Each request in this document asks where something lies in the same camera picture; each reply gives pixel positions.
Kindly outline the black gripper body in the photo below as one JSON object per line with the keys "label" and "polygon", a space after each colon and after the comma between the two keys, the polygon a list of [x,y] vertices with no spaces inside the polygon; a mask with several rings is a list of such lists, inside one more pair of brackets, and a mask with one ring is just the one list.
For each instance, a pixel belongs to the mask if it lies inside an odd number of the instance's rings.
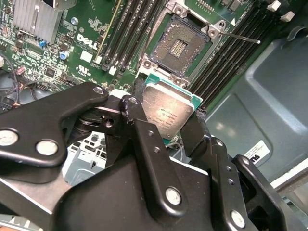
{"label": "black gripper body", "polygon": [[56,231],[210,231],[209,176],[171,159],[188,197],[188,211],[173,226],[155,221],[134,157],[126,157],[67,191],[54,209]]}

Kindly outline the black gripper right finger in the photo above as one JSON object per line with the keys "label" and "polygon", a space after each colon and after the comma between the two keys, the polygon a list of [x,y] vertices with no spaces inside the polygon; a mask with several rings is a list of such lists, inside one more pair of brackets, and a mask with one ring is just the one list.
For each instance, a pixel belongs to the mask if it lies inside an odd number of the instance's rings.
{"label": "black gripper right finger", "polygon": [[251,160],[231,158],[212,137],[205,112],[195,111],[180,131],[192,166],[208,173],[210,227],[215,231],[291,231],[293,213]]}

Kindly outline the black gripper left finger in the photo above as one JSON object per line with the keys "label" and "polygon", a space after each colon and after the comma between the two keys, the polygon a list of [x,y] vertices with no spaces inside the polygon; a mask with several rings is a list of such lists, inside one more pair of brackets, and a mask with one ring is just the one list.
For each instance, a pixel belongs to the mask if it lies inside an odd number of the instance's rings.
{"label": "black gripper left finger", "polygon": [[147,208],[156,220],[179,220],[188,199],[166,153],[157,126],[148,121],[140,100],[124,95],[119,100],[91,82],[85,82],[12,109],[0,116],[0,174],[28,183],[54,181],[67,159],[76,122],[88,111],[112,119],[91,122],[90,131],[124,136],[131,142],[139,168]]}

